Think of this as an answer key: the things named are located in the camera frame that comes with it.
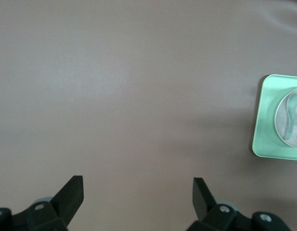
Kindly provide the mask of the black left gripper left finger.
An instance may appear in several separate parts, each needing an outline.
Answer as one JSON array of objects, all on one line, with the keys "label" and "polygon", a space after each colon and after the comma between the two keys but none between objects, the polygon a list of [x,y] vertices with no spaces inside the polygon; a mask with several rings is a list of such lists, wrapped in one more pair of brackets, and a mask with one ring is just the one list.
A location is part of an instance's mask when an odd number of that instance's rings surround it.
[{"label": "black left gripper left finger", "polygon": [[73,176],[50,201],[32,204],[12,214],[0,208],[0,231],[66,231],[84,200],[82,176]]}]

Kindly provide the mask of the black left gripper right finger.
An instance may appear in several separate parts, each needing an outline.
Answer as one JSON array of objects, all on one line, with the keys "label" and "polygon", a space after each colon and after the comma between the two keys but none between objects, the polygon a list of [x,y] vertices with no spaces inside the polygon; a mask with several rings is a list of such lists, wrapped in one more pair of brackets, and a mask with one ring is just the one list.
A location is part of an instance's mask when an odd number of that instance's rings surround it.
[{"label": "black left gripper right finger", "polygon": [[215,200],[203,178],[193,179],[192,203],[197,215],[189,231],[289,231],[277,215],[255,212],[251,218]]}]

